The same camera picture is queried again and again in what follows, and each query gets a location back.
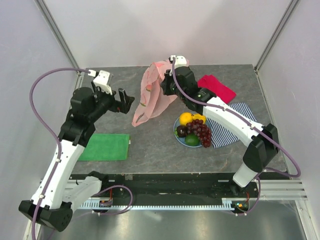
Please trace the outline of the purple grape bunch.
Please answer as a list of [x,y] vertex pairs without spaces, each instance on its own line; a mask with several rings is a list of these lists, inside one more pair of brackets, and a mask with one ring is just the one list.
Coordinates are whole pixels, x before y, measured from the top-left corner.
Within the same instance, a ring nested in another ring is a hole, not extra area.
[[203,124],[202,120],[193,120],[186,126],[188,128],[188,135],[195,134],[198,137],[200,141],[199,145],[204,148],[209,148],[211,146],[211,129],[206,124]]

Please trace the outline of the light blue plate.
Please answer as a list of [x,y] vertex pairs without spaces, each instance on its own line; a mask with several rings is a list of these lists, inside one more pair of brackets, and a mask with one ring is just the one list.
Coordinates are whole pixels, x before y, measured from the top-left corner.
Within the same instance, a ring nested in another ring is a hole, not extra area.
[[[174,135],[175,135],[175,128],[178,127],[178,126],[180,126],[179,118],[176,120],[176,122],[174,123],[174,126],[173,126],[173,133],[174,133]],[[184,145],[184,146],[186,146],[186,147],[190,147],[190,148],[203,147],[203,146],[200,145],[200,144],[199,144],[198,146],[188,146],[188,145],[185,144],[185,137],[177,137],[176,135],[175,135],[175,137],[176,137],[176,139],[177,139],[182,145]]]

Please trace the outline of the yellow lemon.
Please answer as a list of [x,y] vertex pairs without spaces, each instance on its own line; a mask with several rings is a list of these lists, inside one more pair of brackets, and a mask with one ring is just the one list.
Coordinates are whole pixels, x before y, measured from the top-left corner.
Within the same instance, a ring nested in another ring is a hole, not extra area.
[[184,112],[179,116],[179,124],[186,126],[193,121],[193,114],[190,112]]

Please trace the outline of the pink plastic bag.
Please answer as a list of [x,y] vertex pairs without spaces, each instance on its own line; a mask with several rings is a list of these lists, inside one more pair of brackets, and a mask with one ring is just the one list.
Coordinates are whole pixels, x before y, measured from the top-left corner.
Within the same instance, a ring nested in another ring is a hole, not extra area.
[[164,95],[160,86],[166,71],[171,69],[172,64],[168,60],[162,60],[151,63],[145,70],[140,84],[140,102],[131,122],[133,127],[158,117],[177,99],[176,95]]

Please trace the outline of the left aluminium frame post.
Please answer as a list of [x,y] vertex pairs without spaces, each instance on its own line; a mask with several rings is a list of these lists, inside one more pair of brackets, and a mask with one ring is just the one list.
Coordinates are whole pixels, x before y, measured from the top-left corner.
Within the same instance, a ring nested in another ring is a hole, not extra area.
[[35,0],[34,1],[39,8],[42,16],[44,17],[45,21],[47,22],[51,32],[53,33],[54,37],[56,38],[58,44],[60,45],[62,51],[64,52],[65,56],[67,57],[69,63],[74,68],[79,68],[79,64],[75,59],[67,41],[65,40],[53,14],[51,13],[49,7],[47,6],[44,0]]

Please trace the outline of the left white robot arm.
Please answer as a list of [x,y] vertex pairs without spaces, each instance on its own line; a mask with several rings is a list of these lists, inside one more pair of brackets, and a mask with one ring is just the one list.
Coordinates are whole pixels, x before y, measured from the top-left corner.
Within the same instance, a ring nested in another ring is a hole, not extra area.
[[30,200],[21,201],[18,210],[35,224],[58,232],[66,229],[74,212],[90,197],[104,197],[110,191],[108,176],[97,171],[66,192],[73,168],[94,134],[95,122],[107,111],[127,114],[135,98],[122,88],[103,92],[100,87],[92,90],[80,87],[70,99],[71,108],[57,137],[57,147],[49,168]]

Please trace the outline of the red folded t-shirt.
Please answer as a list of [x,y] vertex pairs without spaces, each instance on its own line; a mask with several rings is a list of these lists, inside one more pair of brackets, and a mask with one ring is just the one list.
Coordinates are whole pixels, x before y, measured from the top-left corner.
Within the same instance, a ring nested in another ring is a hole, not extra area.
[[197,81],[200,88],[206,88],[215,93],[224,103],[229,104],[237,95],[213,75],[204,75]]

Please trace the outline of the green towel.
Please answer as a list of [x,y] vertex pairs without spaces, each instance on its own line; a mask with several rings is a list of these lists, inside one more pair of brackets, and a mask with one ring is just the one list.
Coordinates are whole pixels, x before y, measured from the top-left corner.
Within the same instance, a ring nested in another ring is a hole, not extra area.
[[129,145],[129,134],[94,133],[78,161],[124,161],[128,157]]

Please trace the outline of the dark mangosteen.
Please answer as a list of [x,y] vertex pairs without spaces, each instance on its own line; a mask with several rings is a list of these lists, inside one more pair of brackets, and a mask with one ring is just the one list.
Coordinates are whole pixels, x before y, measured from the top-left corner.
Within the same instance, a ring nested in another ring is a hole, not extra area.
[[188,128],[185,125],[179,125],[175,128],[174,134],[178,138],[185,138],[188,135]]

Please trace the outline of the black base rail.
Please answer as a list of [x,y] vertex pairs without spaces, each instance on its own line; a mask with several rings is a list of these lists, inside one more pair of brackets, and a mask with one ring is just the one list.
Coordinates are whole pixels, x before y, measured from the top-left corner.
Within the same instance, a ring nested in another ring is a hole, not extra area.
[[102,189],[124,185],[133,194],[187,194],[210,198],[249,198],[258,196],[258,184],[239,187],[232,182],[232,173],[119,173],[102,178]]

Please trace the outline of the right aluminium frame post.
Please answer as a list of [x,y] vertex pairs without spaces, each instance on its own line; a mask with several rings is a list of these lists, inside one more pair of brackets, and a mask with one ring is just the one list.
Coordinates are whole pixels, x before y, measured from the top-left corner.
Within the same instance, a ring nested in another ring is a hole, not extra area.
[[275,44],[277,43],[280,35],[282,34],[283,30],[285,29],[287,23],[289,22],[291,16],[293,15],[295,9],[297,8],[300,0],[290,0],[288,6],[286,7],[282,17],[280,18],[275,30],[273,31],[270,39],[268,40],[262,54],[260,55],[256,65],[254,66],[254,71],[256,74],[260,71],[263,64],[267,60],[267,57],[271,53],[272,49],[274,48]]

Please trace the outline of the green lime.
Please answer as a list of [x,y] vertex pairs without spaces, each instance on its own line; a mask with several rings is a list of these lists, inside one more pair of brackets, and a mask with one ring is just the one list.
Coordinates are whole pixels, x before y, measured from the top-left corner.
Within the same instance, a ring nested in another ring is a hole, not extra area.
[[200,144],[200,140],[194,133],[190,133],[184,138],[184,143],[187,146],[195,147]]

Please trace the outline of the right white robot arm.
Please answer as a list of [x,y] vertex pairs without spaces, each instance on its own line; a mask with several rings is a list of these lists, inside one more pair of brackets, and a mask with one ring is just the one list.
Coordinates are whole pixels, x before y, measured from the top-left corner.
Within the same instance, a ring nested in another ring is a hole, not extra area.
[[214,92],[198,87],[188,66],[166,70],[160,84],[164,95],[177,96],[185,106],[211,119],[234,134],[246,147],[243,163],[232,177],[229,191],[235,197],[247,191],[247,185],[278,154],[278,130],[271,123],[262,125],[232,109]]

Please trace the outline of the aluminium frame post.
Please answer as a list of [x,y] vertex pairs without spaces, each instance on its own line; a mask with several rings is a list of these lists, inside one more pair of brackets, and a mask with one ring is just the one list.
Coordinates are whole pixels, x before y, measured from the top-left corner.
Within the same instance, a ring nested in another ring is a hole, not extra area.
[[53,33],[54,37],[56,38],[58,44],[60,45],[62,51],[64,52],[65,56],[67,57],[69,63],[74,68],[79,68],[79,64],[75,59],[67,41],[65,40],[53,14],[51,13],[49,7],[47,6],[44,0],[35,0],[34,1],[39,8],[42,16],[44,17],[45,21],[47,22],[51,32]]
[[260,71],[263,64],[267,60],[267,57],[271,53],[272,49],[274,48],[275,44],[277,43],[280,35],[282,34],[283,30],[285,29],[287,23],[289,22],[291,16],[293,15],[295,9],[297,8],[300,0],[290,0],[288,6],[286,7],[282,17],[280,18],[275,30],[273,31],[270,39],[268,40],[262,54],[260,55],[256,65],[254,66],[254,71],[256,74]]

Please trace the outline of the blue white striped cloth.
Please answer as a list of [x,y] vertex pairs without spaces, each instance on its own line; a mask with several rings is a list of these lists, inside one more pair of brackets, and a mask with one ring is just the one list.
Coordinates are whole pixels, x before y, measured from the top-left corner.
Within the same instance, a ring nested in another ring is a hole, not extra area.
[[[250,107],[246,103],[235,102],[231,103],[229,106],[233,110],[244,115],[246,118],[255,122],[257,121]],[[233,133],[231,133],[229,130],[227,130],[225,127],[223,127],[216,121],[207,118],[206,123],[209,124],[211,128],[211,145],[214,149],[226,147],[239,141],[238,137],[236,137]]]

